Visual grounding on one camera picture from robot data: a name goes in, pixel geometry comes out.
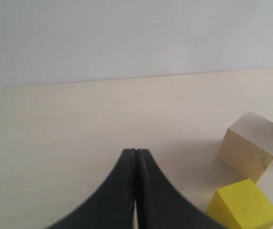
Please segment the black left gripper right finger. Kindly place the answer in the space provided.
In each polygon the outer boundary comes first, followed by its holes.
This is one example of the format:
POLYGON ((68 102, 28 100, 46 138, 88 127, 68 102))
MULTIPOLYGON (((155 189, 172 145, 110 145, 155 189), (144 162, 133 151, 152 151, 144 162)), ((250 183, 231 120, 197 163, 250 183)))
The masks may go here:
POLYGON ((135 200, 140 229, 223 229, 186 200, 148 149, 136 150, 135 200))

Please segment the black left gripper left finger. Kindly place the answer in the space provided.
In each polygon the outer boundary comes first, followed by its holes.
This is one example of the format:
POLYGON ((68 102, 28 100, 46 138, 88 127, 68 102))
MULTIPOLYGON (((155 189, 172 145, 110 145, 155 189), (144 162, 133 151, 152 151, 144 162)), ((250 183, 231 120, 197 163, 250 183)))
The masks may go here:
POLYGON ((135 149, 124 149, 99 188, 50 229, 132 229, 137 162, 135 149))

